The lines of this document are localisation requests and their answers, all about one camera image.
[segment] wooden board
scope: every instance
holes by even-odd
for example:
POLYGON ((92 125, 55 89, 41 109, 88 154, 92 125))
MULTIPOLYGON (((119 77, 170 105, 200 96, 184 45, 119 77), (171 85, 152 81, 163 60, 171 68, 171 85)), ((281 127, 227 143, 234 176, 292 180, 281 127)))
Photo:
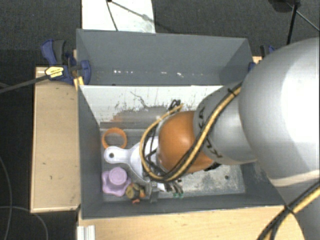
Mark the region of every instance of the wooden board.
MULTIPOLYGON (((82 220, 95 225, 96 240, 256 240, 282 206, 255 207, 181 214, 82 220)), ((277 240, 303 240, 293 216, 278 231, 277 240)))
MULTIPOLYGON (((45 68, 36 68, 36 77, 45 68)), ((30 210, 75 210, 80 204, 77 92, 45 80, 35 85, 30 210)))

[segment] yellow cable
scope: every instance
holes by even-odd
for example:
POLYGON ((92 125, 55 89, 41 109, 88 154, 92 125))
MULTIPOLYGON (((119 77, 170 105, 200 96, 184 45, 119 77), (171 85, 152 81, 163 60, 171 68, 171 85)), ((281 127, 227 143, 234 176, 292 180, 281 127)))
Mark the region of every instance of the yellow cable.
POLYGON ((313 192, 306 196, 294 209, 293 212, 297 214, 313 200, 320 196, 320 187, 317 187, 313 192))
MULTIPOLYGON (((216 118, 219 116, 219 114, 221 113, 221 111, 240 93, 241 87, 239 86, 238 88, 236 88, 233 92, 230 93, 230 95, 228 95, 226 97, 226 99, 224 99, 221 104, 215 109, 215 111, 212 113, 208 123, 205 125, 203 132, 200 135, 199 140, 197 141, 194 149, 192 150, 190 156, 187 158, 187 160, 185 161, 185 163, 181 166, 181 168, 171 177, 165 179, 165 181, 171 181, 172 179, 176 178, 181 172, 183 172, 192 162, 193 158, 197 155, 197 152, 199 151, 202 143, 205 141, 206 136, 211 128, 211 126, 213 125, 213 123, 215 122, 216 118)), ((145 169, 145 171, 152 176, 154 179, 156 180, 163 180, 162 176, 158 176, 156 174, 154 174, 151 169, 149 168, 149 166, 147 165, 146 161, 145 161, 145 156, 142 152, 142 148, 143 148, 143 143, 145 141, 145 138, 147 137, 149 131, 156 126, 161 120, 163 120, 164 118, 166 118, 167 116, 171 115, 173 112, 175 112, 176 110, 170 110, 169 112, 167 112, 166 114, 164 114, 161 118, 159 118, 158 120, 156 120, 153 124, 151 124, 148 129, 144 132, 144 134, 142 135, 141 141, 140 141, 140 157, 141 157, 141 162, 142 162, 142 166, 145 169)))
MULTIPOLYGON (((320 196, 320 187, 317 187, 313 192, 311 192, 309 195, 307 195, 295 208, 293 208, 293 213, 297 214, 301 210, 303 210, 306 206, 308 206, 312 201, 314 201, 316 198, 320 196)), ((289 215, 292 215, 289 213, 281 222, 281 224, 278 227, 278 230, 284 226, 286 221, 288 221, 289 215)), ((268 232, 268 234, 264 237, 263 240, 268 240, 271 237, 271 232, 268 232)))

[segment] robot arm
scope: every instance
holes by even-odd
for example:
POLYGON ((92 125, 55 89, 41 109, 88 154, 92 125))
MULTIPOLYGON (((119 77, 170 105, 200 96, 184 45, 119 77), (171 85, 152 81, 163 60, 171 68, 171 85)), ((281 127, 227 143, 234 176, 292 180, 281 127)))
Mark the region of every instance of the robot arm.
MULTIPOLYGON (((170 117, 159 131, 157 162, 174 170, 188 150, 197 148, 192 143, 199 141, 215 112, 196 159, 183 173, 203 170, 213 162, 235 165, 257 160, 290 204, 320 177, 319 38, 270 54, 243 83, 212 93, 192 115, 179 112, 170 117), (172 139, 174 151, 167 148, 173 146, 172 139)), ((320 198, 296 218, 306 239, 318 239, 320 198)))

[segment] power cord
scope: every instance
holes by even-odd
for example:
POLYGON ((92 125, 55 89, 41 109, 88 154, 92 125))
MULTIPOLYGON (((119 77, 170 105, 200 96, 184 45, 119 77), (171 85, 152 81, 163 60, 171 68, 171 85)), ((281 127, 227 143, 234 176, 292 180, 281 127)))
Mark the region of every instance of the power cord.
POLYGON ((264 228, 258 237, 258 240, 274 240, 278 229, 288 219, 289 214, 296 215, 319 196, 320 181, 312 185, 289 205, 286 205, 284 209, 264 228))
MULTIPOLYGON (((7 183, 8 183, 8 189, 9 189, 9 205, 0 206, 0 209, 9 209, 8 222, 7 222, 7 225, 6 225, 6 231, 5 231, 5 235, 4 235, 4 240, 7 240, 8 234, 9 234, 9 230, 10 230, 11 220, 12 220, 12 210, 16 209, 16 210, 21 210, 21 211, 24 211, 24 212, 27 212, 27 213, 29 213, 29 210, 26 209, 26 208, 23 208, 23 207, 19 207, 19 206, 14 206, 13 205, 11 182, 10 182, 10 178, 9 178, 9 174, 8 174, 7 168, 5 166, 4 161, 2 160, 1 156, 0 156, 0 163, 2 165, 2 168, 3 168, 3 171, 4 171, 4 175, 5 175, 5 178, 6 178, 7 183)), ((47 225, 44 222, 44 220, 36 213, 32 213, 32 215, 36 216, 37 219, 41 222, 41 224, 43 225, 44 230, 45 230, 45 239, 49 240, 48 228, 47 228, 47 225)))

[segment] yellow object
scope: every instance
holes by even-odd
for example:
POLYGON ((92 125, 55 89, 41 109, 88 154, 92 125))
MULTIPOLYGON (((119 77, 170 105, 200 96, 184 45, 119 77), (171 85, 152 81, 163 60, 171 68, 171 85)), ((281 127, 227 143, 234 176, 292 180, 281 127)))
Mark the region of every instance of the yellow object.
POLYGON ((45 70, 47 76, 59 77, 63 75, 64 68, 62 66, 51 66, 45 70))

